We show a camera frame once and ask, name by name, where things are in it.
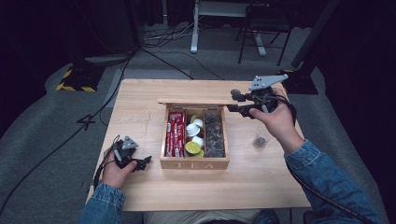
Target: black chair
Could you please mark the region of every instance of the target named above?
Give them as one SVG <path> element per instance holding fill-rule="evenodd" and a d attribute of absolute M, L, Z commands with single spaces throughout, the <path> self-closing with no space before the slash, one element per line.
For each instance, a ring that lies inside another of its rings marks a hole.
<path fill-rule="evenodd" d="M 244 23 L 236 37 L 237 41 L 243 30 L 244 34 L 238 63 L 241 63 L 242 60 L 247 33 L 275 35 L 270 44 L 273 44 L 276 38 L 284 33 L 287 36 L 283 47 L 265 46 L 267 48 L 282 49 L 277 62 L 277 66 L 279 66 L 288 44 L 291 30 L 294 27 L 293 21 L 297 15 L 299 4 L 298 0 L 251 1 L 250 5 L 247 6 Z"/>

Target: person's left hand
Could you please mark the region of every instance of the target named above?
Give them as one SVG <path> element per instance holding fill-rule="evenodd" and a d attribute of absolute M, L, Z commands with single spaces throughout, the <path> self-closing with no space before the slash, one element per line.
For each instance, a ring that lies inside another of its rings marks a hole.
<path fill-rule="evenodd" d="M 116 157 L 114 155 L 114 151 L 111 151 L 105 162 L 106 165 L 103 170 L 102 183 L 116 189 L 121 189 L 128 175 L 136 167 L 137 162 L 131 161 L 128 165 L 121 169 L 116 164 L 115 159 Z"/>

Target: denim jacket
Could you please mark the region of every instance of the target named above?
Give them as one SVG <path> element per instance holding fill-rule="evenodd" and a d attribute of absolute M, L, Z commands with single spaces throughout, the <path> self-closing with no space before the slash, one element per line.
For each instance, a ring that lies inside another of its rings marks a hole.
<path fill-rule="evenodd" d="M 290 169 L 315 191 L 374 223 L 380 223 L 360 187 L 309 140 L 305 140 L 296 151 L 285 155 L 285 160 Z M 304 192 L 312 208 L 322 216 L 314 223 L 360 223 L 310 191 L 304 189 Z M 124 195 L 119 189 L 100 184 L 85 205 L 79 223 L 120 223 L 123 202 Z"/>

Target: table top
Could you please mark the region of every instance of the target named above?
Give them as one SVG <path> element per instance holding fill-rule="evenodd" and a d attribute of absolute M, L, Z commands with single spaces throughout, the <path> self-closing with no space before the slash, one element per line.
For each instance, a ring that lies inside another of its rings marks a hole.
<path fill-rule="evenodd" d="M 145 171 L 132 173 L 122 191 L 125 211 L 206 210 L 309 207 L 300 185 L 289 173 L 275 138 L 266 148 L 252 145 L 261 123 L 224 109 L 230 163 L 227 170 L 169 170 L 160 163 L 165 105 L 160 98 L 232 102 L 230 91 L 248 93 L 251 81 L 125 79 L 108 125 L 103 152 L 117 135 L 139 145 L 134 158 L 152 156 Z M 283 89 L 277 83 L 274 87 Z"/>

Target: yellow and black hazard tape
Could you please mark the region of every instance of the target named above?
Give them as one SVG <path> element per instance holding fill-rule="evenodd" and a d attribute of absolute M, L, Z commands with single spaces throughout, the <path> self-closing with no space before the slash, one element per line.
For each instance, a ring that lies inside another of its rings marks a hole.
<path fill-rule="evenodd" d="M 57 91 L 97 91 L 97 85 L 102 76 L 104 69 L 95 71 L 86 76 L 80 76 L 73 73 L 73 66 L 71 66 L 64 74 L 61 82 L 57 86 Z"/>

